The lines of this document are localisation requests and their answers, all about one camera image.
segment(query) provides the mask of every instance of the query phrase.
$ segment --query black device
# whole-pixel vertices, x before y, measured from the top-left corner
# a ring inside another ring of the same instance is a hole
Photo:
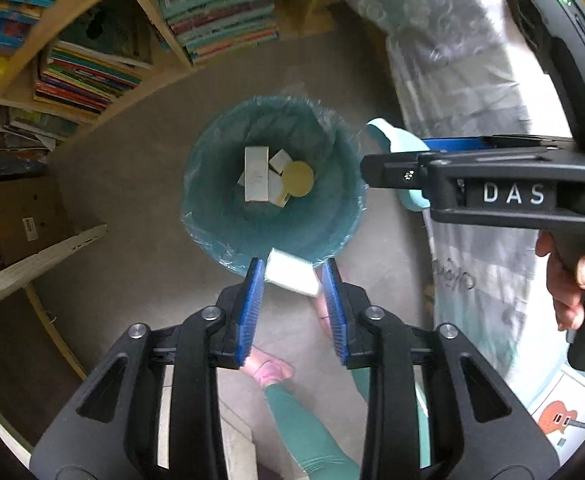
[[[407,326],[372,306],[361,287],[343,283],[334,259],[323,273],[333,277],[348,320],[346,365],[371,369],[362,479],[546,480],[559,468],[525,407],[456,327]],[[234,359],[240,338],[233,305],[250,286],[247,279],[224,289],[215,306],[179,326],[132,325],[36,446],[30,468],[37,478],[226,480],[216,368],[241,364]],[[166,469],[157,465],[157,436],[169,364]],[[432,465],[421,470],[414,365],[429,401]]]
[[[555,242],[572,269],[585,254],[585,1],[507,2],[557,89],[573,141],[449,139],[446,150],[366,156],[361,171],[372,187],[422,189],[439,222],[562,233]],[[569,363],[585,370],[585,320],[570,342]]]

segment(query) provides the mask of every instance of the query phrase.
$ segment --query person's foot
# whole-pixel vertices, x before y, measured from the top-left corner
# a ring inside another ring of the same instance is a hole
[[[262,388],[290,379],[294,373],[292,366],[254,346],[239,370],[252,377]]]

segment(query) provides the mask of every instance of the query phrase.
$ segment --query green pants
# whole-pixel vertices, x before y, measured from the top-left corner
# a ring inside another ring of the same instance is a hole
[[[351,370],[354,384],[368,402],[369,368]],[[306,471],[310,480],[358,480],[359,466],[344,453],[319,419],[301,406],[282,384],[272,384],[264,390],[268,406],[294,460]],[[417,386],[417,397],[423,393]],[[421,467],[430,465],[428,417],[418,405],[419,445]]]

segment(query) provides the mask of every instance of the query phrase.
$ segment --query human hand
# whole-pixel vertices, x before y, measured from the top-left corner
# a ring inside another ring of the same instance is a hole
[[[541,231],[537,246],[537,256],[550,254],[547,261],[546,286],[552,294],[555,306],[557,327],[560,331],[577,330],[585,317],[583,300],[585,298],[585,256],[577,263],[575,273],[567,270],[557,252],[555,241],[549,232]]]

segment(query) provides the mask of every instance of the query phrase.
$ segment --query transparent plastic liner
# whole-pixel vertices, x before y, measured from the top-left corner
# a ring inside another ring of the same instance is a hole
[[[245,275],[272,248],[319,265],[354,235],[365,209],[359,134],[333,110],[291,97],[255,97],[221,114],[198,137],[184,174],[181,221],[210,256]],[[315,173],[312,191],[284,208],[246,203],[237,184],[244,148],[284,149]]]

